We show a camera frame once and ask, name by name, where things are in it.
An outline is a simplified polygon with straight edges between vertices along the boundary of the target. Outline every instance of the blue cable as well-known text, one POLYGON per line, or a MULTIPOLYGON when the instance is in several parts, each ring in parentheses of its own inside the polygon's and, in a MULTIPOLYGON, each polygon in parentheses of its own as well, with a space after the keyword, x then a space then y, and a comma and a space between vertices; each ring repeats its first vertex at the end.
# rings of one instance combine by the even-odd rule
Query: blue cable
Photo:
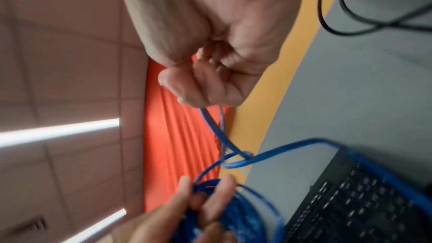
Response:
MULTIPOLYGON (((418 208, 422 209, 426 215, 432 220, 432 202, 426 196, 424 196, 421 192, 411 187, 406 182, 402 181, 400 178, 382 168, 378 164, 369 160, 366 157, 363 157, 359 153, 353 151, 349 147, 346 147, 342 144, 339 144, 334 141, 330 141, 327 139, 305 139, 298 142, 294 142, 291 144, 283 145, 267 152, 263 152, 256 156, 252 156, 250 152, 241 151, 237 146, 235 146, 226 136, 225 134, 225 122, 223 117, 222 108, 219 107, 220 111, 220 127, 216 124, 213 117, 210 115, 206 108, 200 109, 202 116, 205 121, 214 132, 217 138, 222 143, 221 146, 221 158, 210 165, 206 170, 204 170, 198 178, 195 180, 194 192, 205 192, 208 195, 213 194, 215 187, 219 183, 220 179, 208 180, 204 182, 200 182, 203 177, 216 166, 223 164, 224 168, 232 169, 239 168, 246 165, 254 164, 260 161, 264 161, 268 158, 274 157, 284 152, 292 151, 301 147, 314 145, 314 144, 325 144, 330 147, 336 148, 338 150, 344 151, 348 157, 353 159, 354 161, 360 163, 367 169, 369 169, 372 173, 374 173, 377 177, 386 180, 386 182, 392 185, 396 190, 399 191, 400 194, 404 195, 406 198, 411 200, 418 208), (226 148, 232 150, 232 153, 227 154, 226 148), (236 155, 243 157, 243 160, 233 162, 233 163, 225 163, 225 161, 229 158, 232 158, 236 155)), ((274 207, 271 202, 266 200, 259 193, 255 192, 253 189, 239 184, 239 187, 242 187, 246 192, 250 193, 252 196, 257 198, 260 202, 262 202, 270 212, 275 217, 276 222, 276 232, 271 240, 272 243, 281 243, 284 238, 284 221, 279 214, 278 210, 274 207)), ((235 193, 231 203, 226 207, 223 216, 219 219, 219 221, 230 231, 234 233, 237 237, 238 243, 265 243, 267 242, 267 235, 264 223, 262 219, 258 215, 256 209, 250 204, 250 202, 239 192, 235 193)), ((199 235, 201 231, 197 226, 197 215, 193 211, 188 211, 186 213, 185 219, 180 224, 180 227, 177 230, 173 238, 174 243, 191 243, 193 242, 199 235)))

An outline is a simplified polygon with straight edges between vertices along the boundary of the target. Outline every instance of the black keyboard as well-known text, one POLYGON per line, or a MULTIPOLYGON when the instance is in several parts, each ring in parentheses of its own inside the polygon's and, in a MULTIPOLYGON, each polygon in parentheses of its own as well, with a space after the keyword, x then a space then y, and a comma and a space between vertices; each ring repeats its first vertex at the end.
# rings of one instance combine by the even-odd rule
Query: black keyboard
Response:
POLYGON ((285 226, 285 243, 431 242, 429 219, 339 151, 285 226))

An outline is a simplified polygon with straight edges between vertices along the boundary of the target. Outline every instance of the hand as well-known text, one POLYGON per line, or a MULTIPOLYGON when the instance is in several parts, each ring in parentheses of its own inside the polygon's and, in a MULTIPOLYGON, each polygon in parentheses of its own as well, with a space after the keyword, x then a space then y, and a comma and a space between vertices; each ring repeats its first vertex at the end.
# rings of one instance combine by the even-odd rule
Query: hand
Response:
POLYGON ((301 0, 125 0, 159 83, 191 107, 240 105, 278 59, 301 0), (191 56, 198 52, 198 61, 191 56))
POLYGON ((202 234, 194 243, 237 243, 233 233, 226 231, 218 221, 234 196, 237 183, 230 175, 223 178, 212 196, 192 194, 192 182, 182 177, 177 193, 171 201, 144 215, 129 243, 169 243, 177 231, 187 209, 198 212, 202 234))

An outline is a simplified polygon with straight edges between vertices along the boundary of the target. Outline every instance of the gray desk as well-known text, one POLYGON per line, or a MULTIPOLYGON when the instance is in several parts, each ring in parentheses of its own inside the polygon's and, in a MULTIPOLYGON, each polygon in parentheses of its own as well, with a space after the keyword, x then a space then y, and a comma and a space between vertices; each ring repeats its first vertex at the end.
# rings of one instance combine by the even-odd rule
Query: gray desk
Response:
MULTIPOLYGON (((346 0, 353 10, 391 19, 432 0, 346 0)), ((364 27, 335 3, 327 17, 340 30, 364 27)), ((432 25, 432 13, 413 23, 432 25)), ((341 38, 320 30, 267 131, 260 153, 325 137, 360 148, 420 185, 432 181, 432 35, 385 30, 341 38)), ((286 221, 335 151, 316 146, 253 166, 246 184, 286 221)), ((271 217, 257 204, 263 217, 271 217)))

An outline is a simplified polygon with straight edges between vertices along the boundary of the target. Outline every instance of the human hand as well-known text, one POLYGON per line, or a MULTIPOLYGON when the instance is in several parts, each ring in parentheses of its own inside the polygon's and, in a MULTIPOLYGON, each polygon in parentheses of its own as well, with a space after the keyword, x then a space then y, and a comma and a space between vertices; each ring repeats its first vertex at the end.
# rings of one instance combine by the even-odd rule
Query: human hand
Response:
POLYGON ((191 107, 240 105, 296 19, 301 0, 125 0, 159 83, 191 107), (191 56, 198 52, 198 61, 191 56))
POLYGON ((223 178, 213 195, 192 193, 189 177, 182 177, 177 193, 165 205, 144 215, 129 243, 169 243, 177 231, 187 209, 198 212, 201 235, 194 243, 236 243, 233 233, 218 221, 234 196, 237 183, 230 175, 223 178))

